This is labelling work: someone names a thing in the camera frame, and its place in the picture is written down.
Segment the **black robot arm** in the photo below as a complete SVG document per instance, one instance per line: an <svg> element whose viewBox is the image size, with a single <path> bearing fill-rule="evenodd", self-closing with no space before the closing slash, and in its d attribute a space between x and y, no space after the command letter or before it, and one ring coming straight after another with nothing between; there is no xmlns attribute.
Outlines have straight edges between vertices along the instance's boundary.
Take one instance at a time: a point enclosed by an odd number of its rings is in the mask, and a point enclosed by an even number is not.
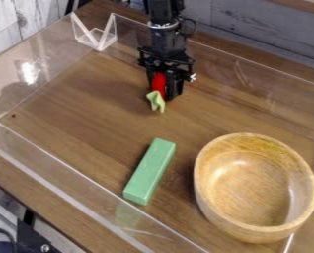
<svg viewBox="0 0 314 253"><path fill-rule="evenodd" d="M194 59L186 54L191 33L184 31L183 0L147 0L152 42L140 46L139 64L147 71L150 87L166 101L182 94L183 82L192 82Z"/></svg>

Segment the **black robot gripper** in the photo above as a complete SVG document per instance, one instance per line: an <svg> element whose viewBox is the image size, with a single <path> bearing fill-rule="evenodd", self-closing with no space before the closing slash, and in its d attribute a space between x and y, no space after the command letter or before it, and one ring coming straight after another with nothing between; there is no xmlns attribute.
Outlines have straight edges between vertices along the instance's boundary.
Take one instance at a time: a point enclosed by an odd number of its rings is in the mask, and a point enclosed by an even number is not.
<svg viewBox="0 0 314 253"><path fill-rule="evenodd" d="M171 101L183 91L183 82L195 80L194 59L186 54L187 34L180 30L182 23L172 21L163 25L148 22L152 42L139 47L139 64L147 70L150 89L154 90L156 72L164 72L164 99Z"/></svg>

